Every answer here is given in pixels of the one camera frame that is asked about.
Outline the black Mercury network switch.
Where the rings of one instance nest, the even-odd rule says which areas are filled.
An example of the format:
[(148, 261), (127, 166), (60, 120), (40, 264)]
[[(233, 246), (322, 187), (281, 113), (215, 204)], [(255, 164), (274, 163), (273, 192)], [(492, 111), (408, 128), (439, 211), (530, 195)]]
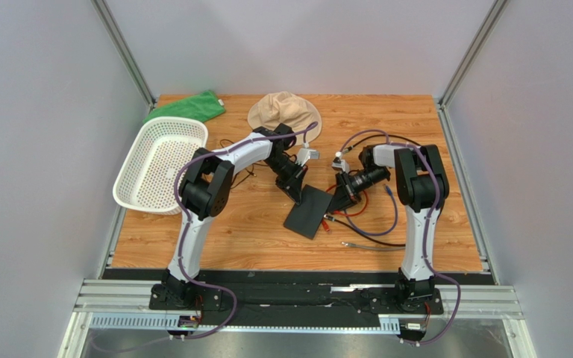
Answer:
[(284, 221), (287, 230), (313, 240), (332, 200), (332, 194), (305, 185), (300, 204), (295, 204)]

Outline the black power adapter with cord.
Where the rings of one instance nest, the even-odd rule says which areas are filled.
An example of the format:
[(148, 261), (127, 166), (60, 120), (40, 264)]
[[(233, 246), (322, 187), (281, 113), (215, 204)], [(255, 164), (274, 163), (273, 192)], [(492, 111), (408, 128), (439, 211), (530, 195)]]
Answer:
[(229, 145), (218, 151), (203, 150), (203, 154), (209, 154), (211, 157), (218, 157), (220, 160), (229, 161), (233, 165), (232, 175), (225, 177), (221, 174), (212, 174), (208, 187), (220, 189), (226, 187), (229, 189), (232, 185), (233, 177), (240, 171), (246, 169), (252, 164), (267, 159), (272, 152), (273, 143), (260, 137), (248, 137), (233, 145)]

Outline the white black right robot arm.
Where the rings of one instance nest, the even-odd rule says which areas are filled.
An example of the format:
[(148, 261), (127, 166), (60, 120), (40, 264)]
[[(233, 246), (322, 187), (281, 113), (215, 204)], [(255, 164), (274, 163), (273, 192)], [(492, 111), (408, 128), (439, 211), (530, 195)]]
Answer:
[(368, 145), (359, 155), (363, 169), (351, 175), (336, 175), (336, 188), (327, 209), (334, 213), (361, 201), (360, 193), (395, 170), (398, 200), (407, 217), (404, 259), (398, 270), (393, 302), (402, 311), (413, 312), (435, 293), (432, 266), (433, 241), (441, 209), (449, 195), (449, 183), (436, 145)]

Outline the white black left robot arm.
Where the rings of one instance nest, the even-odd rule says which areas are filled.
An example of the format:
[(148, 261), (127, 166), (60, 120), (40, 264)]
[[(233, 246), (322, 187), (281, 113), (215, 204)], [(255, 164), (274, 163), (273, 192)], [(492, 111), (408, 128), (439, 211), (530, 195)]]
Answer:
[(181, 232), (176, 253), (161, 282), (151, 289), (151, 309), (195, 308), (201, 286), (196, 278), (207, 234), (227, 205), (234, 176), (240, 171), (263, 161), (275, 173), (277, 187), (295, 204), (301, 203), (307, 166), (287, 152), (299, 136), (305, 137), (314, 128), (315, 125), (308, 125), (302, 131), (294, 131), (284, 124), (274, 130), (258, 127), (245, 139), (219, 151), (195, 151), (175, 179), (175, 200), (183, 213)]

